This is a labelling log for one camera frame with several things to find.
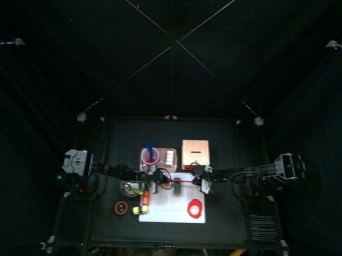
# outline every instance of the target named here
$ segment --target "yellow object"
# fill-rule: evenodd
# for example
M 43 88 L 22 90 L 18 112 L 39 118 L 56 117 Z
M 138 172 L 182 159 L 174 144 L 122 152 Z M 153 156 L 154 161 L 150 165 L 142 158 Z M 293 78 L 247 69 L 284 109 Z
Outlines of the yellow object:
M 245 249 L 236 249 L 231 252 L 229 256 L 240 256 L 245 252 Z
M 136 206 L 136 207 L 132 208 L 132 212 L 133 212 L 133 215 L 146 213 L 148 212 L 148 206 L 146 205 Z

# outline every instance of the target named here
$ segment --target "orange box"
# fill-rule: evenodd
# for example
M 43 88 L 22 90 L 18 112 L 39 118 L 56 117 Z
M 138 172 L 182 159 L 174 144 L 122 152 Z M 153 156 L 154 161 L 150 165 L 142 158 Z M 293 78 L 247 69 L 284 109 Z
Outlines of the orange box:
M 189 170 L 190 164 L 209 165 L 206 140 L 182 140 L 181 168 Z

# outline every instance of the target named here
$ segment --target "red circle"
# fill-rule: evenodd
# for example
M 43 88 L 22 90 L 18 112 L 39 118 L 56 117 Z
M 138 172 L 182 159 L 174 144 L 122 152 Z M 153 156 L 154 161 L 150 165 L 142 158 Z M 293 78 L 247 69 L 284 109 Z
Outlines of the red circle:
M 118 201 L 113 206 L 113 211 L 117 215 L 124 215 L 128 211 L 128 205 L 124 201 Z
M 193 207 L 193 206 L 197 207 L 197 213 L 196 213 L 196 214 L 192 214 L 190 211 L 189 211 L 190 207 Z M 197 219 L 197 218 L 200 217 L 200 215 L 201 215 L 201 208 L 202 208 L 201 202 L 200 202 L 197 199 L 193 199 L 193 200 L 188 203 L 188 205 L 186 205 L 186 213 L 188 213 L 188 215 L 189 215 L 192 218 Z

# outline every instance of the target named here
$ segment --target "white sheet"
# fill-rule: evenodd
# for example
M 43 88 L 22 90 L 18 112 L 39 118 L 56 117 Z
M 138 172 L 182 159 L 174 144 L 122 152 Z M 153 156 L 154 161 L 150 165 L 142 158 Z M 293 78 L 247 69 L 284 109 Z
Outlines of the white sheet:
M 190 173 L 170 173 L 170 176 L 172 179 L 180 178 L 180 180 L 186 181 L 193 179 Z M 173 188 L 165 190 L 161 187 L 157 188 L 157 194 L 153 194 L 153 186 L 152 183 L 148 213 L 138 215 L 140 222 L 205 223 L 204 194 L 200 192 L 200 186 L 192 185 L 190 182 L 180 183 L 178 195 L 173 193 Z M 197 199 L 202 206 L 201 215 L 197 219 L 192 218 L 186 212 L 188 203 L 192 199 Z

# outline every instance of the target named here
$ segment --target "black wall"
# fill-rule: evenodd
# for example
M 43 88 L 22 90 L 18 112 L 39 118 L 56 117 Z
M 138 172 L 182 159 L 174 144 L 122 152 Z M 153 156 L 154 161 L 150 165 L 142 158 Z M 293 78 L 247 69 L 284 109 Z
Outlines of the black wall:
M 76 115 L 14 47 L 0 51 L 0 254 L 38 255 L 52 234 L 53 187 Z
M 305 179 L 283 196 L 280 213 L 295 255 L 342 253 L 342 51 L 329 50 L 291 96 L 271 114 L 271 159 L 303 154 Z

